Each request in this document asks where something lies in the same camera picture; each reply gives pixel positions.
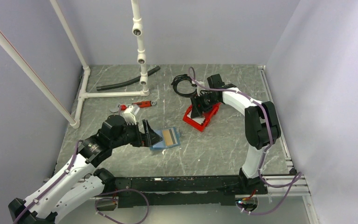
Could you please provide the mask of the red plastic bin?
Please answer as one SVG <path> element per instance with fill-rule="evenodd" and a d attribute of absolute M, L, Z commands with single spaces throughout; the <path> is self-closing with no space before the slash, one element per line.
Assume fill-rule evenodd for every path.
<path fill-rule="evenodd" d="M 198 118 L 191 118 L 191 112 L 192 112 L 192 105 L 188 107 L 188 109 L 185 112 L 185 115 L 183 116 L 183 121 L 195 128 L 196 130 L 203 132 L 205 128 L 210 123 L 210 120 L 212 117 L 218 112 L 220 108 L 220 103 L 217 103 L 212 107 L 212 110 L 210 112 L 204 113 L 201 117 Z"/>

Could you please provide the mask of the gold credit card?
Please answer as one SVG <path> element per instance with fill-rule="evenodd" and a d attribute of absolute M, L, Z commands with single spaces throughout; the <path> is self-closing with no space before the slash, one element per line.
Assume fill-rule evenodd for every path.
<path fill-rule="evenodd" d="M 162 137 L 166 147 L 179 145 L 179 136 L 175 127 L 162 130 Z"/>

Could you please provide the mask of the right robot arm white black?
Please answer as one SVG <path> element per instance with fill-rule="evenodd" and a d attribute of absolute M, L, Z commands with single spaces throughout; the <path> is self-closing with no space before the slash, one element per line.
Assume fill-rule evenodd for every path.
<path fill-rule="evenodd" d="M 251 98 L 233 84 L 224 84 L 219 74 L 208 78 L 209 87 L 192 79 L 197 86 L 198 95 L 191 97 L 190 118 L 197 119 L 210 112 L 217 103 L 229 105 L 244 116 L 245 136 L 248 142 L 248 154 L 241 171 L 245 177 L 238 181 L 239 190 L 244 194 L 256 188 L 254 178 L 261 168 L 268 149 L 281 136 L 280 124 L 271 101 L 262 102 Z"/>

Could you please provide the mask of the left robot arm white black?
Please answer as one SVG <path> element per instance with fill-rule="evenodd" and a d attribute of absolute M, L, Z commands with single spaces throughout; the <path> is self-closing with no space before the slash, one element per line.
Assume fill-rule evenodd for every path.
<path fill-rule="evenodd" d="M 98 166 L 115 148 L 151 147 L 163 140 L 143 120 L 144 131 L 129 117 L 110 115 L 97 133 L 75 144 L 75 151 L 61 170 L 25 199 L 15 198 L 9 205 L 15 224 L 55 224 L 89 198 L 109 196 L 116 187 L 115 176 Z"/>

